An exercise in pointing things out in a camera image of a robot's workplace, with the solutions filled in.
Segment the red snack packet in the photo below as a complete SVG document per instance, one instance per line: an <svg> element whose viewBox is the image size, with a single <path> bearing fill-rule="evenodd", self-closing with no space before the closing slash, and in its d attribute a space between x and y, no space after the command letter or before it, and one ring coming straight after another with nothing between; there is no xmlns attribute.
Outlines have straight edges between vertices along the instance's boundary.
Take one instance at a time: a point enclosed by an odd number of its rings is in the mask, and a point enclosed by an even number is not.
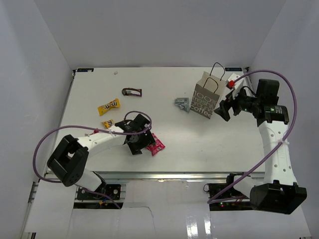
<svg viewBox="0 0 319 239"><path fill-rule="evenodd" d="M165 145L158 139L158 137L152 133L152 136L155 140L155 144L151 144L146 149L151 152L152 156L155 156L158 152L165 149Z"/></svg>

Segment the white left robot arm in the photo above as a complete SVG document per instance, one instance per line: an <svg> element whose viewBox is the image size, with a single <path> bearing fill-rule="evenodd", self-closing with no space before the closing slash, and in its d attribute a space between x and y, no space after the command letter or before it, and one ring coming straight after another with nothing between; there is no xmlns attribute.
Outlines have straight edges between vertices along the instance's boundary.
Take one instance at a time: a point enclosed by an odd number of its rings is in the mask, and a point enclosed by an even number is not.
<svg viewBox="0 0 319 239"><path fill-rule="evenodd" d="M125 144L132 155L141 154L142 149L155 145L151 124L148 115L138 112L133 120L117 122L106 132L78 138L66 135L48 159L47 166L64 186L79 186L95 199L104 197L107 184L99 174L86 169L88 159Z"/></svg>

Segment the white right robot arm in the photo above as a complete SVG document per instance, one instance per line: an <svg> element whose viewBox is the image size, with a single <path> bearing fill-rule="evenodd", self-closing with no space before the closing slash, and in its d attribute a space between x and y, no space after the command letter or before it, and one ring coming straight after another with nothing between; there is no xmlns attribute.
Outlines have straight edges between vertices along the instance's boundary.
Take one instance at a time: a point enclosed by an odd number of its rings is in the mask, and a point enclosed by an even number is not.
<svg viewBox="0 0 319 239"><path fill-rule="evenodd" d="M276 80L259 80L254 96L248 96L242 83L230 81L231 92L220 102L216 113L224 120L248 112L257 121L265 155L263 182L245 174L230 174L225 186L226 195L232 199L244 195L253 210L290 215L306 198L307 190L300 187L294 176L289 154L289 143L284 138L292 123L288 110L278 105L280 83Z"/></svg>

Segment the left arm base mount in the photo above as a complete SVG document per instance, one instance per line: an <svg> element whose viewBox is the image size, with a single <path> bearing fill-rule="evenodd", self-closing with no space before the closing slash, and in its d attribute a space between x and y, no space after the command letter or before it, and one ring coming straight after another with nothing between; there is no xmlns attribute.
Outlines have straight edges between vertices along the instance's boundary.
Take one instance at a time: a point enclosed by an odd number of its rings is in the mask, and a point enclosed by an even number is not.
<svg viewBox="0 0 319 239"><path fill-rule="evenodd" d="M107 184L102 189L98 189L97 191L100 194L107 195L112 200L119 200L120 199L120 193L121 193L121 185L120 184ZM102 195L92 194L89 192L86 192L82 188L79 188L77 191L77 200L106 200L109 201L109 199Z"/></svg>

